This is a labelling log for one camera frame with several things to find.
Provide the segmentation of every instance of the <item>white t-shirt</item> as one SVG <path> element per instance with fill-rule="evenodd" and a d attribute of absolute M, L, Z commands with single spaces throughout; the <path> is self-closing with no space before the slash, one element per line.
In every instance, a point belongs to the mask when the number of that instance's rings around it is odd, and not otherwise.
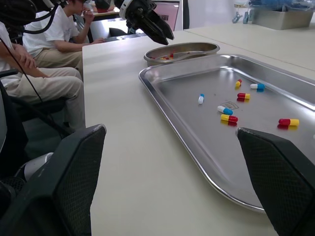
<path fill-rule="evenodd" d="M 12 43 L 10 41 L 9 33 L 5 28 L 4 23 L 0 22 L 0 38 L 6 44 L 8 48 L 12 48 Z M 2 58 L 0 58 L 0 71 L 10 70 L 12 67 Z M 8 86 L 10 83 L 19 80 L 21 77 L 19 75 L 11 75 L 1 78 L 1 83 L 3 86 Z"/>
<path fill-rule="evenodd" d="M 39 12 L 36 17 L 42 17 L 47 12 Z M 46 27 L 50 17 L 45 20 L 33 22 L 26 26 L 26 30 L 36 31 Z M 78 36 L 79 31 L 76 28 L 73 17 L 67 17 L 63 8 L 59 6 L 56 10 L 56 14 L 53 23 L 44 33 L 40 34 L 23 34 L 23 45 L 33 57 L 36 57 L 43 48 L 55 49 L 54 41 L 63 40 L 69 42 L 70 38 Z"/>

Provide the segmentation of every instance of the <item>beige pants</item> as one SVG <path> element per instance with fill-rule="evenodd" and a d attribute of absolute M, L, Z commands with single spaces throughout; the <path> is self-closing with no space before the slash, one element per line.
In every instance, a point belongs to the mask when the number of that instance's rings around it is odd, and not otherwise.
<path fill-rule="evenodd" d="M 61 53 L 57 49 L 43 49 L 34 59 L 41 68 L 73 67 L 83 78 L 82 52 Z"/>
<path fill-rule="evenodd" d="M 49 78 L 28 76 L 43 101 L 67 98 L 65 121 L 71 129 L 85 128 L 84 91 L 79 72 L 74 68 L 40 68 Z M 18 81 L 9 84 L 6 92 L 30 103 L 38 103 L 39 98 L 23 75 Z"/>

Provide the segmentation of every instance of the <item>person's arm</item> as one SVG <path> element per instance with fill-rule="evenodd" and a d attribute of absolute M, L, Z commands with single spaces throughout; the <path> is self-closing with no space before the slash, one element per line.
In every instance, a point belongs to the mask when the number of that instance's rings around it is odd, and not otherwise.
<path fill-rule="evenodd" d="M 20 55 L 19 63 L 23 64 L 25 67 L 36 68 L 36 62 L 34 58 L 27 52 L 27 50 L 20 44 L 12 43 L 12 47 L 15 52 Z"/>
<path fill-rule="evenodd" d="M 20 57 L 21 56 L 18 53 L 16 53 L 16 51 L 13 50 L 13 49 L 9 49 L 9 50 L 13 54 L 15 59 L 17 61 L 20 61 L 20 59 L 21 59 Z M 13 59 L 11 54 L 7 51 L 6 47 L 4 46 L 4 44 L 2 42 L 0 42 L 0 58 L 2 58 L 10 66 L 12 66 L 13 68 L 17 69 L 18 71 L 20 71 L 22 73 L 21 68 L 16 63 L 16 61 Z M 23 70 L 25 71 L 25 73 L 27 75 L 30 75 L 30 76 L 33 76 L 33 77 L 43 77 L 43 78 L 48 78 L 49 77 L 49 76 L 45 75 L 44 73 L 42 73 L 40 70 L 38 70 L 36 67 L 33 67 L 33 68 L 25 67 L 25 65 L 22 64 L 22 63 L 20 63 L 20 66 L 23 68 Z"/>
<path fill-rule="evenodd" d="M 84 41 L 88 35 L 91 23 L 94 19 L 93 13 L 88 8 L 84 8 L 83 17 L 85 19 L 84 27 L 83 27 L 82 31 L 77 36 L 73 37 L 73 39 L 76 43 L 84 43 Z M 78 33 L 78 30 L 75 27 L 74 23 L 73 23 L 73 29 L 72 30 L 74 31 L 74 33 Z"/>
<path fill-rule="evenodd" d="M 93 43 L 69 43 L 66 41 L 61 41 L 61 40 L 55 40 L 55 46 L 56 49 L 61 52 L 61 53 L 71 53 L 71 52 L 79 52 L 82 51 L 82 48 L 87 45 L 92 45 L 92 44 L 97 44 L 97 43 L 104 43 L 105 40 L 103 38 L 98 38 L 94 40 Z"/>

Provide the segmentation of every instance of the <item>stainless steel tray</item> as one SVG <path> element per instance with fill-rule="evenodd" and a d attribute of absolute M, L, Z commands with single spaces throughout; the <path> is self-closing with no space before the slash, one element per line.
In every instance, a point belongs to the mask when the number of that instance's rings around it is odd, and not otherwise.
<path fill-rule="evenodd" d="M 237 127 L 246 127 L 291 140 L 315 163 L 315 81 L 231 55 L 213 55 L 154 66 L 139 75 L 196 164 L 212 186 L 230 200 L 264 212 L 250 181 Z M 239 90 L 235 83 L 242 79 Z M 264 83 L 264 92 L 250 89 Z M 237 94 L 251 94 L 249 102 Z M 198 105 L 199 95 L 205 101 Z M 233 109 L 237 126 L 220 121 L 217 106 Z M 298 118 L 297 129 L 279 129 L 281 118 Z"/>
<path fill-rule="evenodd" d="M 213 43 L 180 43 L 153 49 L 144 55 L 144 60 L 147 61 L 148 66 L 153 66 L 209 56 L 216 54 L 219 50 L 220 47 Z M 173 59 L 162 59 L 163 57 L 169 57 L 171 53 L 174 53 Z"/>

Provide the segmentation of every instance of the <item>person's hand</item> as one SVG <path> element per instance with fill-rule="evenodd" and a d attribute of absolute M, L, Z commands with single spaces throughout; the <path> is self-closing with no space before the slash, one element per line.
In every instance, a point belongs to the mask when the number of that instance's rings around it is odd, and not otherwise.
<path fill-rule="evenodd" d="M 19 63 L 24 65 L 24 67 L 30 69 L 37 68 L 34 58 L 27 52 L 27 50 L 23 46 L 17 44 L 15 46 L 15 52 L 20 56 Z"/>
<path fill-rule="evenodd" d="M 94 40 L 94 42 L 91 43 L 91 44 L 98 44 L 98 43 L 105 43 L 105 42 L 106 42 L 105 39 L 103 39 L 103 38 L 98 38 L 98 39 Z"/>
<path fill-rule="evenodd" d="M 91 12 L 91 10 L 89 10 L 88 8 L 84 7 L 84 10 L 83 10 L 83 17 L 85 19 L 85 22 L 87 24 L 91 24 L 92 21 L 94 20 L 94 15 L 93 13 Z"/>

